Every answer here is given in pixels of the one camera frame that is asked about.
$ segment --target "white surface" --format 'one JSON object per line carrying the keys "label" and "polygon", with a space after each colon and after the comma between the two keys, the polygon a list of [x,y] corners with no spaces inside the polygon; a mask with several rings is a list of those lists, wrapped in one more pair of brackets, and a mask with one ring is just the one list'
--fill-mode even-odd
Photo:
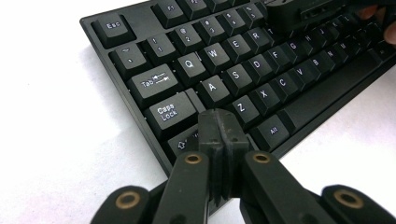
{"label": "white surface", "polygon": [[[1,3],[0,223],[88,223],[113,190],[166,176],[78,21],[139,1]],[[282,159],[320,193],[360,189],[396,215],[396,69]],[[242,223],[237,200],[210,223]]]}

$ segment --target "keyboard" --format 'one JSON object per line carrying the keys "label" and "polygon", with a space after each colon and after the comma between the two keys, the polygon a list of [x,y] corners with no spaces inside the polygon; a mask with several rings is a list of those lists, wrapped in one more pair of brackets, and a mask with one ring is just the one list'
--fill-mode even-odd
{"label": "keyboard", "polygon": [[166,174],[207,109],[281,158],[396,64],[375,20],[340,13],[284,34],[266,15],[260,0],[151,0],[80,20]]}

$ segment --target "brass ring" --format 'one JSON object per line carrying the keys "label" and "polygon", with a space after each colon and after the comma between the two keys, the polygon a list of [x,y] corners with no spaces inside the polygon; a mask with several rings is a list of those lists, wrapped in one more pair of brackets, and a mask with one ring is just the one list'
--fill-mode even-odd
{"label": "brass ring", "polygon": [[339,189],[334,193],[334,198],[337,202],[350,207],[360,209],[364,206],[363,200],[354,192],[346,189]]}
{"label": "brass ring", "polygon": [[197,154],[187,155],[184,161],[188,164],[198,164],[202,161],[202,157]]}
{"label": "brass ring", "polygon": [[[126,200],[127,197],[132,197],[132,200]],[[140,195],[134,191],[123,192],[116,200],[116,206],[119,209],[129,209],[135,207],[140,202]]]}
{"label": "brass ring", "polygon": [[253,160],[259,163],[268,163],[271,159],[263,153],[256,153],[253,155]]}

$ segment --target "keyboard frame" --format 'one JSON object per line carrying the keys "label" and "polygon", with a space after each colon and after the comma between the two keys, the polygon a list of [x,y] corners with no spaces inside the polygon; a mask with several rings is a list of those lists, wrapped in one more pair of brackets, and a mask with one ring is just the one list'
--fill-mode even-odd
{"label": "keyboard frame", "polygon": [[[124,16],[124,19],[128,21],[130,26],[132,27],[134,34],[136,36],[136,40],[131,41],[132,43],[140,43],[147,39],[150,36],[158,35],[161,33],[170,33],[176,27],[164,29],[160,22],[155,17],[151,8],[160,2],[161,0],[151,0],[147,2],[142,2],[134,5],[130,5],[128,7],[121,7],[114,10],[109,10],[103,13],[95,14],[92,16],[84,17],[80,20],[80,24],[86,33],[86,36],[89,38],[94,50],[96,51],[99,59],[101,60],[103,66],[107,70],[111,80],[116,86],[122,100],[130,111],[132,117],[134,118],[137,126],[141,130],[142,134],[146,138],[149,147],[152,149],[152,152],[156,156],[158,162],[163,168],[164,172],[167,176],[170,175],[172,170],[172,164],[168,160],[163,147],[160,142],[155,137],[154,133],[150,129],[148,123],[145,120],[145,117],[140,112],[140,108],[137,106],[134,101],[133,96],[128,91],[124,81],[119,75],[114,63],[111,61],[109,54],[114,51],[119,46],[114,48],[105,49],[97,37],[96,32],[92,28],[92,23],[96,21],[98,17],[101,15],[110,13],[110,12],[119,12]],[[256,3],[260,0],[251,0],[250,3]],[[213,13],[208,15],[208,17],[217,16],[221,14],[221,12]],[[133,15],[133,18],[140,18],[140,21],[132,21],[132,17],[129,15]],[[200,19],[194,21],[188,21],[183,24],[194,24],[198,22]],[[371,83],[373,83],[376,79],[381,77],[385,72],[387,72],[394,64],[396,64],[396,57],[392,57],[387,62],[383,63],[377,70],[375,70],[370,76],[363,80],[360,84],[354,87],[351,91],[345,94],[342,98],[338,99],[334,104],[328,107],[324,112],[322,112],[319,116],[311,120],[307,125],[305,125],[301,130],[299,130],[295,135],[289,138],[286,142],[277,147],[272,154],[275,155],[278,159],[283,157],[287,152],[293,149],[299,142],[301,142],[304,138],[306,138],[309,134],[311,134],[318,126],[320,126],[324,121],[330,118],[334,113],[336,113],[339,109],[341,109],[344,105],[346,105],[350,100],[352,100],[355,96],[357,96],[360,92],[362,92],[365,88],[367,88]],[[250,141],[254,149],[258,150],[258,147],[254,144],[253,141]]]}

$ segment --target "black tool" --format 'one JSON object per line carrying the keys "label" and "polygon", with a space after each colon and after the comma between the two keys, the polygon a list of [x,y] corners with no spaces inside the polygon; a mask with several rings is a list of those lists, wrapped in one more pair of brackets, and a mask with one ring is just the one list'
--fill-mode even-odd
{"label": "black tool", "polygon": [[384,24],[395,21],[396,1],[392,0],[275,0],[267,1],[268,23],[279,32],[291,32],[304,28],[306,25],[320,22],[340,10],[357,11],[359,9],[379,5],[387,7]]}
{"label": "black tool", "polygon": [[304,189],[272,154],[249,150],[236,117],[199,115],[199,144],[177,157],[167,182],[148,192],[113,192],[92,220],[99,223],[206,223],[208,202],[241,198],[246,223],[396,223],[363,193],[330,186],[319,197]]}

